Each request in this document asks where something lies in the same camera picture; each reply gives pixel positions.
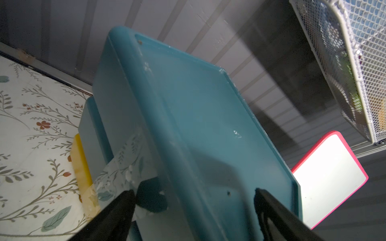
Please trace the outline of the teal drawer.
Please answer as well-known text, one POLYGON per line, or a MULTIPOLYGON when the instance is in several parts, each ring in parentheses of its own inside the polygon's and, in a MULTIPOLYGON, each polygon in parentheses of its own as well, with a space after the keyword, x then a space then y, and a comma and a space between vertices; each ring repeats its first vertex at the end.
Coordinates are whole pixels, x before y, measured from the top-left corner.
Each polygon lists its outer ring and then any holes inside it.
POLYGON ((114 155, 93 96, 85 102, 78 132, 91 180, 96 181, 114 155))

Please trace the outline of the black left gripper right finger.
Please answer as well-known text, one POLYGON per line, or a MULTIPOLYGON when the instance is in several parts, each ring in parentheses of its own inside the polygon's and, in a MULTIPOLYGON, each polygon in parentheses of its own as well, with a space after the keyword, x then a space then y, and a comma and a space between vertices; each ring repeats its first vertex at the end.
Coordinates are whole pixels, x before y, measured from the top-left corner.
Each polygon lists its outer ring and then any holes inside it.
POLYGON ((254 207, 265 241, 321 241, 267 190, 255 190, 254 207))

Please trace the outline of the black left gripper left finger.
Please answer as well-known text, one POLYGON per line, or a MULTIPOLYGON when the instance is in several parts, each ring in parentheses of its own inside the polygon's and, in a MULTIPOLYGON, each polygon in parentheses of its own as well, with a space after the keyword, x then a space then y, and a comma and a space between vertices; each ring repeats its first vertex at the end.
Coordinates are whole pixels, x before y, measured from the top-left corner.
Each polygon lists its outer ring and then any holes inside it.
POLYGON ((125 241, 135 210, 135 193, 123 191, 70 241, 125 241))

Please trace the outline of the yellow drawer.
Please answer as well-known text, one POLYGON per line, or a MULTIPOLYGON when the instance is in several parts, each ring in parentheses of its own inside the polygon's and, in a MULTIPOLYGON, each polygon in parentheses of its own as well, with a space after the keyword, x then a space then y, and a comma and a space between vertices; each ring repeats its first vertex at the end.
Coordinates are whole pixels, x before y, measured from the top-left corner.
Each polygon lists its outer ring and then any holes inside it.
POLYGON ((70 150, 70 159, 77 181, 79 195, 86 220, 91 221, 101 211, 79 134, 76 134, 70 150))

